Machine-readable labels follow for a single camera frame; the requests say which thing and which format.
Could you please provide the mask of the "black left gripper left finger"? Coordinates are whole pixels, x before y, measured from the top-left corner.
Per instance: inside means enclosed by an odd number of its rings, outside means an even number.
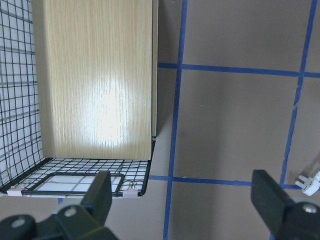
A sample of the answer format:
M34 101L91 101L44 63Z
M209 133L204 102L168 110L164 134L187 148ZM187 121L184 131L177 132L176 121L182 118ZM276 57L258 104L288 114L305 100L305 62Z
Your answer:
M96 174L80 205L102 226L112 205L112 185L109 171Z

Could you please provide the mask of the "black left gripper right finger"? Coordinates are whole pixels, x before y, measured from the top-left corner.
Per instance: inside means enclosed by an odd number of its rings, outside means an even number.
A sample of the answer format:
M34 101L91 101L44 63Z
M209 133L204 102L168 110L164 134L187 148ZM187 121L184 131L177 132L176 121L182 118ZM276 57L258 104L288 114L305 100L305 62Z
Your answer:
M251 202L272 234L279 232L287 211L295 205L292 198L263 169L252 171Z

